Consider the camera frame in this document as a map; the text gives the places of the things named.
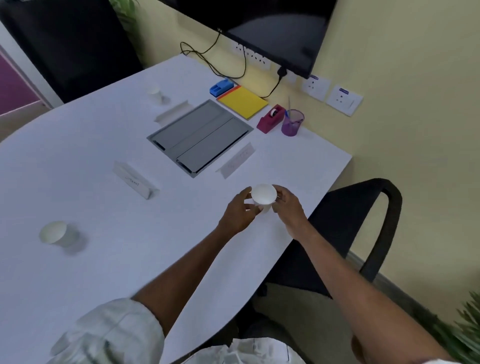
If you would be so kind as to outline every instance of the person's right hand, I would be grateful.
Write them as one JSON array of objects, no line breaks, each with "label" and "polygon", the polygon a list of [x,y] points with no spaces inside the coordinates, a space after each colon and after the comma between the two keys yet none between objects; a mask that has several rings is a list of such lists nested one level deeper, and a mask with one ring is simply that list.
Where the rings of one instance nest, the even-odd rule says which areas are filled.
[{"label": "person's right hand", "polygon": [[287,188],[273,185],[277,191],[277,199],[272,208],[287,227],[292,238],[300,241],[301,237],[312,228],[308,221],[299,199]]}]

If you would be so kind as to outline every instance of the yellow wall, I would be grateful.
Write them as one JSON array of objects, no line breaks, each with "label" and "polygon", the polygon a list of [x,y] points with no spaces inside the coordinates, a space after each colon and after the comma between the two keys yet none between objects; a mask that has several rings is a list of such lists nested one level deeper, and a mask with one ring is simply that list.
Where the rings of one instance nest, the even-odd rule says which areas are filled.
[{"label": "yellow wall", "polygon": [[[215,32],[157,0],[139,0],[149,64],[179,53],[181,40],[206,49]],[[305,111],[306,126],[354,156],[337,186],[374,177],[402,192],[402,216],[382,273],[452,320],[480,288],[480,2],[338,0],[313,73],[364,96],[349,118],[282,82],[270,103]],[[208,59],[228,75],[243,60],[227,41]],[[241,80],[258,94],[276,82],[250,66]],[[382,222],[374,206],[352,248],[366,258]]]}]

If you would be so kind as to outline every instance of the forearm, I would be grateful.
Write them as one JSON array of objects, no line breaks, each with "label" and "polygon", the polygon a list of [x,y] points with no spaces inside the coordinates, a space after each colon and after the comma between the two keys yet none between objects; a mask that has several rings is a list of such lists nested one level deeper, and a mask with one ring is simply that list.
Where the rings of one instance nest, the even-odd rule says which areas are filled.
[{"label": "forearm", "polygon": [[376,362],[449,359],[415,320],[353,270],[311,225],[300,243],[354,334]]},{"label": "forearm", "polygon": [[213,260],[231,237],[230,233],[216,228],[180,260],[132,297],[155,315],[165,336]]}]

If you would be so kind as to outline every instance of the monitor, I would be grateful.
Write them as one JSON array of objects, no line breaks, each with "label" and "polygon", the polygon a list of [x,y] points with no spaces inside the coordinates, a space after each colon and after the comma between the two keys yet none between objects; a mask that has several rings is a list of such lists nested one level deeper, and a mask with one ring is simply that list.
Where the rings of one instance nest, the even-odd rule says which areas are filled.
[{"label": "monitor", "polygon": [[160,0],[308,78],[336,0]]}]

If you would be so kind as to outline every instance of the red tape dispenser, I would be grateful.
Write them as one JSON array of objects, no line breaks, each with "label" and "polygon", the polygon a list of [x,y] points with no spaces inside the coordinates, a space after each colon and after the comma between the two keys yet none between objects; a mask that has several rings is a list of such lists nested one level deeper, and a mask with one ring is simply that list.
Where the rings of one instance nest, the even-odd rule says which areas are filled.
[{"label": "red tape dispenser", "polygon": [[285,116],[285,109],[280,105],[275,105],[265,116],[258,122],[257,129],[267,134],[275,128]]}]

